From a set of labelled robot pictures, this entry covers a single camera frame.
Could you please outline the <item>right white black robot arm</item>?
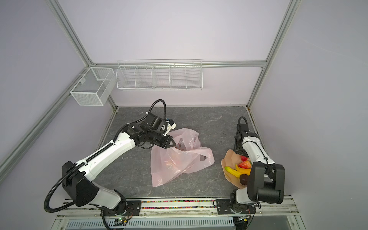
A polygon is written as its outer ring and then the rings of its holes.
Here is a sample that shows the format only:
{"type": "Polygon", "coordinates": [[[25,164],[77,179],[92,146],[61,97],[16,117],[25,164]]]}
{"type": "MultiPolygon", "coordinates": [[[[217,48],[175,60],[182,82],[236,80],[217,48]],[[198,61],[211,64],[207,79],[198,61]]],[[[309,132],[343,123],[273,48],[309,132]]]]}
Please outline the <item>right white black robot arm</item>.
{"type": "Polygon", "coordinates": [[[259,136],[250,131],[245,117],[240,117],[234,137],[234,153],[246,157],[250,172],[238,172],[245,188],[233,191],[230,207],[234,213],[260,208],[260,203],[281,204],[284,201],[285,168],[266,153],[259,136]]]}

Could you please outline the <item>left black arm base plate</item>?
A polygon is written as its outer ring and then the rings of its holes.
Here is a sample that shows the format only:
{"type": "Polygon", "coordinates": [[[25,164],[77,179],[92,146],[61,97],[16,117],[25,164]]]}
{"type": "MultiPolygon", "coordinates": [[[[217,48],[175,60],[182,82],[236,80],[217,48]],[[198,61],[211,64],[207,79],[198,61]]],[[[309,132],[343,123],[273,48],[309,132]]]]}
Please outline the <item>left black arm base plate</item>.
{"type": "Polygon", "coordinates": [[[141,200],[128,200],[120,202],[114,209],[102,207],[102,212],[106,217],[138,216],[140,214],[141,204],[141,200]]]}

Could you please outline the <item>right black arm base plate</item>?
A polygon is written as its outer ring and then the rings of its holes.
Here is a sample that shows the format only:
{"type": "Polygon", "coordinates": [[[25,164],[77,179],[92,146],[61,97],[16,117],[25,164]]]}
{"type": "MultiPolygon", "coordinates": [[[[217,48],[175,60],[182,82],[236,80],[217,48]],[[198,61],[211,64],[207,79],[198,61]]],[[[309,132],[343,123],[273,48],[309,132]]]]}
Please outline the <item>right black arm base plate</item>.
{"type": "Polygon", "coordinates": [[[217,213],[220,215],[254,214],[254,205],[239,204],[230,198],[215,199],[213,201],[217,213]]]}

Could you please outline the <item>red fruit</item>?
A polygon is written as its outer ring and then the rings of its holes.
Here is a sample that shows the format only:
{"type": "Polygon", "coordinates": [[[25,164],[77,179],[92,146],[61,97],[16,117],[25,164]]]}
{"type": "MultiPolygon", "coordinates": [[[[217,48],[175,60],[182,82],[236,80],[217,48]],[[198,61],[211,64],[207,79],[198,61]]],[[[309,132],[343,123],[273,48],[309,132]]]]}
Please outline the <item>red fruit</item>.
{"type": "Polygon", "coordinates": [[[175,162],[173,162],[173,161],[165,161],[165,166],[168,170],[173,170],[173,171],[177,170],[177,166],[176,166],[175,162]]]}

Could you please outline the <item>pink plastic bag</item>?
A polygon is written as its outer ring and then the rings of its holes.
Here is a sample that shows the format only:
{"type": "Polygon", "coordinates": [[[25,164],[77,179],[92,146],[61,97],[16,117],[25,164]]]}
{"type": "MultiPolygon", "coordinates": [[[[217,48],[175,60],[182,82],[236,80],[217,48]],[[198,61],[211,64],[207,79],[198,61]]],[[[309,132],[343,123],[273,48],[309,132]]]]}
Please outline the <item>pink plastic bag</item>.
{"type": "Polygon", "coordinates": [[[175,147],[153,147],[150,156],[152,186],[159,187],[181,174],[191,174],[212,166],[215,162],[210,148],[203,147],[199,133],[188,128],[169,132],[176,142],[175,147]],[[177,170],[168,170],[165,161],[173,161],[177,170]]]}

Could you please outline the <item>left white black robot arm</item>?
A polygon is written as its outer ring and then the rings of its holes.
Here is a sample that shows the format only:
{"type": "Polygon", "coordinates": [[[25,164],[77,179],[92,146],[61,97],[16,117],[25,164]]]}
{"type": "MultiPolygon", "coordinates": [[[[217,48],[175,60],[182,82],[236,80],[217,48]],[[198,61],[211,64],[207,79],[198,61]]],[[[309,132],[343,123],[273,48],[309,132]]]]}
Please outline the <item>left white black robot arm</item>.
{"type": "Polygon", "coordinates": [[[122,126],[113,139],[90,156],[62,166],[62,177],[52,186],[44,201],[47,213],[56,213],[76,205],[96,206],[109,210],[116,216],[124,215],[128,205],[126,198],[117,190],[111,190],[94,182],[96,177],[120,156],[134,148],[168,149],[176,145],[168,133],[176,127],[166,116],[166,103],[156,100],[144,117],[122,126]],[[52,208],[50,201],[56,189],[62,186],[72,201],[66,205],[52,208]]]}

